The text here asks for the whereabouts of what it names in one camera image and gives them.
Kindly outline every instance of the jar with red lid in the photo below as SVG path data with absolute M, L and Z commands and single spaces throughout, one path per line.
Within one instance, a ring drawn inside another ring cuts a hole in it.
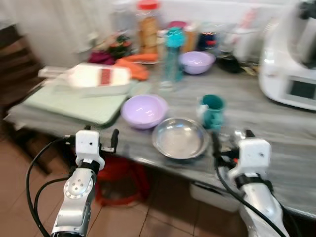
M 160 2 L 140 0 L 136 14 L 139 25 L 140 53 L 157 53 L 157 34 L 160 30 Z

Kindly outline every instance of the tiled floor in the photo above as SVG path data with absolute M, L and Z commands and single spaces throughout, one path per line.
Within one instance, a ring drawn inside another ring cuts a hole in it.
M 27 207 L 25 173 L 28 162 L 11 144 L 0 144 L 0 230 L 6 237 L 40 237 Z M 246 237 L 238 214 L 230 214 L 190 197 L 189 183 L 175 176 L 148 169 L 150 198 L 129 206 L 92 205 L 89 237 Z M 58 175 L 43 176 L 34 170 L 31 194 Z M 50 232 L 62 203 L 63 183 L 45 189 L 40 197 L 39 216 Z

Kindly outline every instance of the metal bowl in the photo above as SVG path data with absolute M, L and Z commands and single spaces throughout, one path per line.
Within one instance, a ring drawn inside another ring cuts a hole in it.
M 187 118 L 168 118 L 153 132 L 153 145 L 167 157 L 190 159 L 207 148 L 209 136 L 198 123 Z

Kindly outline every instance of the appliance display screen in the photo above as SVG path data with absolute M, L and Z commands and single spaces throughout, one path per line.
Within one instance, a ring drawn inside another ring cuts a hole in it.
M 292 86 L 288 92 L 290 95 L 295 95 L 307 99 L 316 99 L 316 84 L 310 84 L 301 81 L 292 81 Z

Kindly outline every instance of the red stool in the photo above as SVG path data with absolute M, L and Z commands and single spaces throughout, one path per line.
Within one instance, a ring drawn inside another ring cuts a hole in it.
M 104 198 L 100 189 L 100 181 L 115 181 L 130 176 L 137 188 L 138 192 L 130 197 L 111 200 Z M 97 182 L 95 184 L 96 196 L 95 200 L 101 206 L 105 205 L 126 205 L 135 200 L 145 200 L 149 195 L 150 185 L 142 165 L 129 161 L 123 157 L 109 156 L 105 160 L 105 167 L 99 171 Z

